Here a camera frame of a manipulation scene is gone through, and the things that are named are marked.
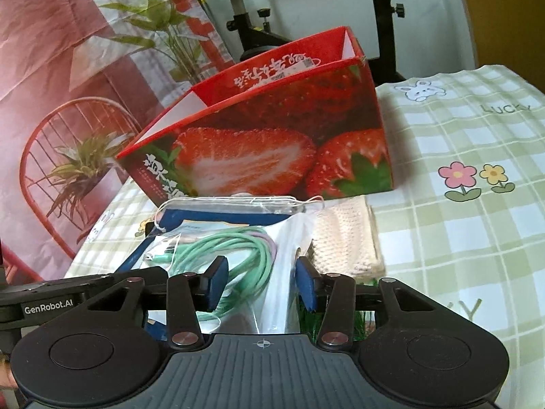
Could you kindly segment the person left hand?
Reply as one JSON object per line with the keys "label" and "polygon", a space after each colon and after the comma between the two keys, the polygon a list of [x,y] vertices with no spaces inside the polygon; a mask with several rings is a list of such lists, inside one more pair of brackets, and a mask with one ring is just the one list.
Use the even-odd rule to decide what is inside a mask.
{"label": "person left hand", "polygon": [[10,390],[18,388],[18,384],[11,371],[8,357],[3,353],[0,353],[0,388]]}

